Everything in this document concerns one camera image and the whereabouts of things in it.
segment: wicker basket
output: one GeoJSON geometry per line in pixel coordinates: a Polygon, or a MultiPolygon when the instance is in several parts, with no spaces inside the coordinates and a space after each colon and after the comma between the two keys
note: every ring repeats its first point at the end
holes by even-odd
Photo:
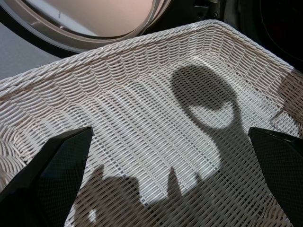
{"type": "Polygon", "coordinates": [[[247,136],[301,136],[303,77],[203,21],[0,82],[0,185],[50,138],[93,126],[66,226],[291,226],[247,136]]]}

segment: white surface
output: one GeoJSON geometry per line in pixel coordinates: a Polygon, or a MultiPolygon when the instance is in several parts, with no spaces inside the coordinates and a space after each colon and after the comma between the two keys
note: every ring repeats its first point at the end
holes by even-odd
{"type": "Polygon", "coordinates": [[[152,0],[27,0],[72,31],[92,36],[119,36],[147,18],[152,0]]]}
{"type": "Polygon", "coordinates": [[[25,41],[1,23],[0,50],[0,79],[60,59],[25,41]]]}

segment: gray surface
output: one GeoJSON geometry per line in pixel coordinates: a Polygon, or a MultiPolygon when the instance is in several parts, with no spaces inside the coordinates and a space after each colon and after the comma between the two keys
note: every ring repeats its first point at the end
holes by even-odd
{"type": "Polygon", "coordinates": [[[0,23],[0,79],[59,60],[25,41],[0,23]]]}

